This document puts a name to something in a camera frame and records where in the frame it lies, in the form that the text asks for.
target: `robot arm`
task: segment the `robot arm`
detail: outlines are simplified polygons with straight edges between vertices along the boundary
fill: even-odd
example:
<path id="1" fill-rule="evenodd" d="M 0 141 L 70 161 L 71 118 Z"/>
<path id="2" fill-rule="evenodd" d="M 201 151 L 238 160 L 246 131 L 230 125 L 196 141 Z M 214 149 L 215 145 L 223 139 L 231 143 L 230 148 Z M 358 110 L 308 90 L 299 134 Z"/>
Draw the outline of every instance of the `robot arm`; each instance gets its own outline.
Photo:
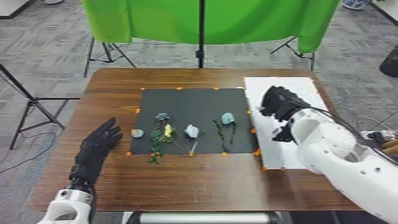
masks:
<path id="1" fill-rule="evenodd" d="M 295 141 L 306 168 L 324 174 L 358 206 L 390 223 L 398 223 L 398 166 L 340 119 L 313 108 L 299 96 L 272 87 L 262 113 L 288 121 L 274 140 Z"/>
<path id="2" fill-rule="evenodd" d="M 89 224 L 93 222 L 96 212 L 96 179 L 109 152 L 123 139 L 121 128 L 114 127 L 114 124 L 116 118 L 105 122 L 82 142 L 71 168 L 71 183 L 57 193 L 39 224 Z"/>

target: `small object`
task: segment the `small object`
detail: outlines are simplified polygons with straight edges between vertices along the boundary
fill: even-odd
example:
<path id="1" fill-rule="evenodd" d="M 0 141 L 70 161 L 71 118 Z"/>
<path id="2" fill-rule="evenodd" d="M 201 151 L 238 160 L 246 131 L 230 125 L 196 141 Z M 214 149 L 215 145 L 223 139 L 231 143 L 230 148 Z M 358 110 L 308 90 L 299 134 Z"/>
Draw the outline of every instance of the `small object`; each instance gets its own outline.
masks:
<path id="1" fill-rule="evenodd" d="M 260 156 L 262 155 L 262 150 L 260 149 L 253 152 L 253 155 L 254 156 Z"/>
<path id="2" fill-rule="evenodd" d="M 169 116 L 167 113 L 160 113 L 160 114 L 157 115 L 157 120 L 159 120 L 159 121 L 167 121 L 169 119 L 171 119 L 171 116 Z"/>
<path id="3" fill-rule="evenodd" d="M 185 128 L 185 133 L 191 136 L 191 138 L 198 138 L 198 136 L 199 136 L 199 128 L 192 124 Z"/>
<path id="4" fill-rule="evenodd" d="M 224 125 L 230 125 L 235 122 L 235 116 L 231 113 L 226 113 L 221 117 L 221 122 Z"/>
<path id="5" fill-rule="evenodd" d="M 144 132 L 141 129 L 134 129 L 134 130 L 132 130 L 132 137 L 134 137 L 134 138 L 143 138 L 144 133 L 146 133 L 146 132 Z"/>
<path id="6" fill-rule="evenodd" d="M 171 138 L 171 134 L 173 134 L 173 128 L 171 125 L 166 125 L 166 137 Z"/>

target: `green backdrop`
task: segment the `green backdrop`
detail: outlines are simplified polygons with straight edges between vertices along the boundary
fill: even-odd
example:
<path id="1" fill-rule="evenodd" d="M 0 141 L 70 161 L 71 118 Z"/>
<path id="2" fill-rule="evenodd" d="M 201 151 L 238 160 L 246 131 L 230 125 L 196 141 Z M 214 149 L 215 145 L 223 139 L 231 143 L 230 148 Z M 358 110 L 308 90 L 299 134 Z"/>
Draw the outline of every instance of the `green backdrop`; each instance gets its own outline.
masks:
<path id="1" fill-rule="evenodd" d="M 207 0 L 207 44 L 299 37 L 299 51 L 315 52 L 340 0 Z M 132 38 L 199 41 L 199 0 L 84 0 L 96 40 Z"/>

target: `wooden table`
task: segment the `wooden table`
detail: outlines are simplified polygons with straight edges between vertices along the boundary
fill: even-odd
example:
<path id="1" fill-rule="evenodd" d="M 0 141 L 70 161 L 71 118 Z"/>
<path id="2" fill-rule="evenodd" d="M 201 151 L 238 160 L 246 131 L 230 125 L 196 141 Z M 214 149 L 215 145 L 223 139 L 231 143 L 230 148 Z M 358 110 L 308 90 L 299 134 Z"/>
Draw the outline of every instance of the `wooden table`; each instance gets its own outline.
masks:
<path id="1" fill-rule="evenodd" d="M 235 88 L 242 76 L 311 77 L 329 108 L 331 100 L 315 77 L 290 69 L 102 69 L 98 70 L 63 134 L 32 204 L 47 209 L 68 184 L 82 139 L 114 116 L 125 132 L 98 179 L 98 211 L 299 211 L 359 210 L 324 176 L 306 170 L 262 171 L 253 154 L 128 156 L 130 130 L 141 105 L 141 88 Z"/>

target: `black mat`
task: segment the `black mat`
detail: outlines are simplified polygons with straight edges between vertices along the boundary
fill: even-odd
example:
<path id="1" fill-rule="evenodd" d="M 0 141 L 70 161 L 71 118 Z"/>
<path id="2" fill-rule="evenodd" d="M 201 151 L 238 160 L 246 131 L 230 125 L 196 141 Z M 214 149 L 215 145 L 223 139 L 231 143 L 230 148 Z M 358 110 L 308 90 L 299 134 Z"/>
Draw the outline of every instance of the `black mat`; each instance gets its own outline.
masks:
<path id="1" fill-rule="evenodd" d="M 151 153 L 151 132 L 155 129 L 159 113 L 171 115 L 169 124 L 185 136 L 185 128 L 192 124 L 205 132 L 199 137 L 196 154 L 223 153 L 223 141 L 217 134 L 214 120 L 221 121 L 224 113 L 233 113 L 237 119 L 235 143 L 230 153 L 251 153 L 256 148 L 256 136 L 251 133 L 253 124 L 247 114 L 249 106 L 246 92 L 242 89 L 151 89 L 143 92 L 141 114 L 135 122 L 135 129 L 146 131 L 141 139 L 132 141 L 132 153 Z M 226 139 L 230 140 L 233 126 L 224 125 Z M 185 140 L 175 137 L 182 146 Z M 183 151 L 171 144 L 162 144 L 166 154 L 183 154 Z"/>

